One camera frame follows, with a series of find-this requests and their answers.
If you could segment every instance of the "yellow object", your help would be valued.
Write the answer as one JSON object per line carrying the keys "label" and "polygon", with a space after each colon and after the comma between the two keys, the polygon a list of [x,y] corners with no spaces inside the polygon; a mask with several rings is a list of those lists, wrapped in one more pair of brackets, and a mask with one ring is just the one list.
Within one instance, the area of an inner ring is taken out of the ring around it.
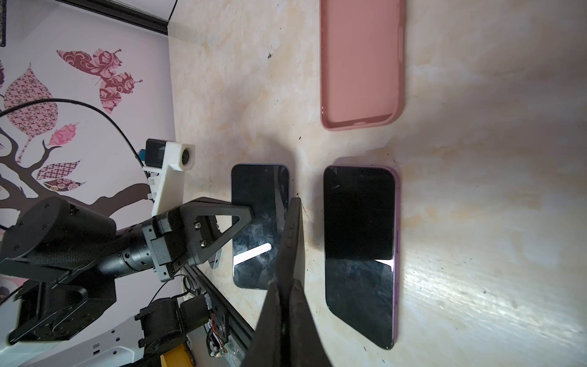
{"label": "yellow object", "polygon": [[178,345],[161,356],[161,367],[193,367],[191,355],[185,345]]}

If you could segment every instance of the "smartphone screen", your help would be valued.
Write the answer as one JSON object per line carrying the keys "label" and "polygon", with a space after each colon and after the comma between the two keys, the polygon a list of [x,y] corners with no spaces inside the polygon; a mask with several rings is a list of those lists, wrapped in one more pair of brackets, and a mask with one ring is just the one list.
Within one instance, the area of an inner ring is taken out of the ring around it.
{"label": "smartphone screen", "polygon": [[237,164],[231,182],[232,203],[254,215],[232,238],[232,279],[241,288],[267,289],[289,207],[289,171],[281,164]]}
{"label": "smartphone screen", "polygon": [[376,345],[390,349],[395,317],[396,180],[382,167],[324,172],[326,304]]}

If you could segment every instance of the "purple smartphone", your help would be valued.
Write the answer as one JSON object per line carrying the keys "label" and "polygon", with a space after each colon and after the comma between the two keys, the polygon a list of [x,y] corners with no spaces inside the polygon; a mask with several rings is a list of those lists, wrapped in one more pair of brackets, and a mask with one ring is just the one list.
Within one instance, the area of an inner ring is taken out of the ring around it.
{"label": "purple smartphone", "polygon": [[384,349],[397,334],[399,191],[388,167],[324,171],[326,304]]}

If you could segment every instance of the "marble tabletop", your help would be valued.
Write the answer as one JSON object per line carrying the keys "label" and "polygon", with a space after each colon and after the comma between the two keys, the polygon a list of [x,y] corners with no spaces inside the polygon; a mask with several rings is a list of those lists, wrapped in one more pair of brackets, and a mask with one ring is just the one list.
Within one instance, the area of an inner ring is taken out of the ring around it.
{"label": "marble tabletop", "polygon": [[[406,107],[389,126],[320,123],[318,0],[179,0],[169,24],[185,200],[230,200],[237,163],[283,163],[302,199],[305,292],[335,366],[587,361],[587,2],[409,0]],[[399,335],[385,351],[324,290],[322,173],[402,179]],[[255,326],[231,246],[202,269]]]}

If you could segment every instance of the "pink butterfly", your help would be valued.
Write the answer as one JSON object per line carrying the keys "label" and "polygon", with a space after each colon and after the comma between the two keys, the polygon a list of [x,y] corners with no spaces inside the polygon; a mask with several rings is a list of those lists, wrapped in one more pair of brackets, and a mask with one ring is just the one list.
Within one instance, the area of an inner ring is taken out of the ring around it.
{"label": "pink butterfly", "polygon": [[99,76],[102,79],[100,84],[100,101],[106,112],[112,113],[114,107],[118,106],[122,100],[121,93],[129,94],[133,92],[135,82],[133,77],[128,73],[114,74],[115,70],[122,65],[122,61],[116,56],[116,52],[108,52],[98,49],[90,57],[82,51],[61,51],[57,54],[65,62],[84,73]]}

